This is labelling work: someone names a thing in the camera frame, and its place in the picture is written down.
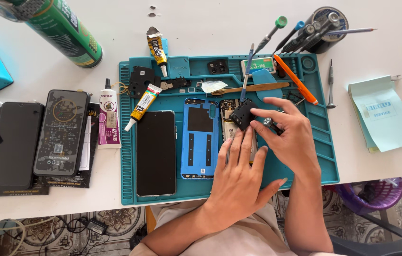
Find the black adhesive strip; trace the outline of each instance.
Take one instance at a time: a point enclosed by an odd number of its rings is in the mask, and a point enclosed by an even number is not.
[[[195,134],[188,134],[188,166],[193,166],[193,145],[195,144]]]
[[[210,147],[212,145],[212,134],[208,134],[205,141],[205,165],[210,166]]]

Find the purple basket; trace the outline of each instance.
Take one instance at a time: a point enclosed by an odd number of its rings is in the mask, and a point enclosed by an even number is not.
[[[370,184],[375,188],[375,198],[370,202],[355,195],[350,183],[335,185],[335,189],[346,207],[358,215],[386,210],[402,198],[402,180],[398,183],[397,188],[392,187],[392,184],[384,180],[371,181]]]

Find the hand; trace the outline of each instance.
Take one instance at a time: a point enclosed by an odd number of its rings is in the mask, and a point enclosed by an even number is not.
[[[274,180],[266,188],[259,190],[267,147],[263,146],[258,150],[253,167],[250,167],[252,133],[250,126],[245,135],[238,129],[234,141],[229,138],[221,146],[212,191],[200,209],[200,213],[207,216],[209,226],[206,228],[209,233],[224,230],[249,217],[262,208],[287,180]],[[226,164],[230,146],[229,161]]]
[[[258,121],[250,125],[267,142],[277,158],[288,166],[295,175],[321,176],[321,167],[316,156],[310,121],[300,113],[289,100],[276,97],[265,97],[265,103],[282,107],[285,113],[275,110],[252,108],[250,112],[263,118],[272,118],[277,126],[285,132],[280,136],[273,133]]]

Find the white glue tube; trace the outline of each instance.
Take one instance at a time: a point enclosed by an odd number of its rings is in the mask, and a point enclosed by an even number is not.
[[[100,91],[100,117],[98,124],[98,148],[120,148],[119,120],[117,114],[117,93],[111,89],[110,79]]]
[[[144,92],[140,101],[136,105],[135,109],[130,115],[130,121],[128,121],[127,126],[125,126],[125,131],[129,131],[130,128],[136,123],[136,121],[141,120],[144,113],[146,113],[149,106],[154,102],[155,98],[160,94],[161,89],[155,85],[149,84],[146,92]]]

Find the notepad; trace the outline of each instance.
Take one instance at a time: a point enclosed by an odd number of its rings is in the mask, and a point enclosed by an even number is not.
[[[348,92],[369,151],[402,147],[402,100],[391,76],[352,83]]]

